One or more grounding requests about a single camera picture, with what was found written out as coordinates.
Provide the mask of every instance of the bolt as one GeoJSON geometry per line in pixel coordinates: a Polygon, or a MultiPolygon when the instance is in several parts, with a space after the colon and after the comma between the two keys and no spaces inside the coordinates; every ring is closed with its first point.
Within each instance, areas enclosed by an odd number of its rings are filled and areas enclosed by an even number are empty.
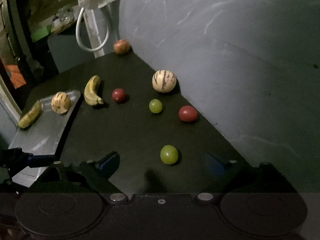
{"type": "Polygon", "coordinates": [[[202,201],[209,201],[213,199],[213,195],[210,193],[200,193],[198,194],[198,199],[202,201]]]}
{"type": "Polygon", "coordinates": [[[110,199],[114,202],[122,201],[125,199],[125,194],[122,193],[113,193],[110,195],[110,199]]]}

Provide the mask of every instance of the green object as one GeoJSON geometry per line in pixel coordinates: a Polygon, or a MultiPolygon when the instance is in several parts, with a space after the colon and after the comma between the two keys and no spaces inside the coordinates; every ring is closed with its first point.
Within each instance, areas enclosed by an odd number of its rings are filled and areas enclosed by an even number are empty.
{"type": "Polygon", "coordinates": [[[149,109],[154,114],[159,114],[162,110],[162,103],[158,99],[152,99],[149,103],[149,109]]]}
{"type": "Polygon", "coordinates": [[[51,31],[51,25],[47,25],[45,27],[40,28],[36,32],[31,34],[31,39],[33,42],[39,41],[40,39],[48,36],[51,31]]]}
{"type": "Polygon", "coordinates": [[[165,164],[174,164],[178,160],[178,151],[172,145],[166,145],[161,149],[160,158],[165,164]]]}

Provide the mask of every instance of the banana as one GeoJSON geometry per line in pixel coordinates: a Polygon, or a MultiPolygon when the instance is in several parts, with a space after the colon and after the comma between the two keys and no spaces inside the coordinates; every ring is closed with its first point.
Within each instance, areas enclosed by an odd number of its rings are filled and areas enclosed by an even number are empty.
{"type": "Polygon", "coordinates": [[[84,100],[89,106],[103,105],[103,99],[97,95],[97,90],[100,85],[99,76],[93,76],[88,81],[84,89],[84,100]]]}
{"type": "Polygon", "coordinates": [[[36,101],[29,112],[27,112],[18,122],[20,128],[27,128],[30,126],[41,114],[41,103],[36,101]]]}

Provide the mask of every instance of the circular pad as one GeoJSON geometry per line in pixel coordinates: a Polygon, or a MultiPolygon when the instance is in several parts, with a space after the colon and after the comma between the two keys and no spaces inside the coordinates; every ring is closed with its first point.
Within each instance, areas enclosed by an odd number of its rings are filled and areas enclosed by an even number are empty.
{"type": "Polygon", "coordinates": [[[253,186],[238,188],[221,200],[223,216],[240,230],[258,236],[281,236],[306,219],[307,207],[298,193],[254,191],[253,186]]]}
{"type": "Polygon", "coordinates": [[[25,193],[15,213],[21,227],[45,238],[72,236],[89,228],[103,203],[96,193],[25,193]]]}

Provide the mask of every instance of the metal screw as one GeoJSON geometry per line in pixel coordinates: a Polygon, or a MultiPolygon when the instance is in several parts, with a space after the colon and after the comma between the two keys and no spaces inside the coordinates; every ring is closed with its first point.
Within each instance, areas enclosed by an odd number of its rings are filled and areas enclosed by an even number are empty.
{"type": "Polygon", "coordinates": [[[202,201],[209,201],[213,199],[213,195],[210,193],[200,193],[197,197],[202,201]]]}
{"type": "Polygon", "coordinates": [[[159,203],[159,204],[164,204],[164,203],[165,203],[165,200],[164,200],[164,199],[159,199],[159,200],[158,200],[158,203],[159,203]]]}
{"type": "Polygon", "coordinates": [[[122,193],[113,193],[110,195],[110,199],[114,202],[122,201],[125,199],[125,194],[122,193]]]}

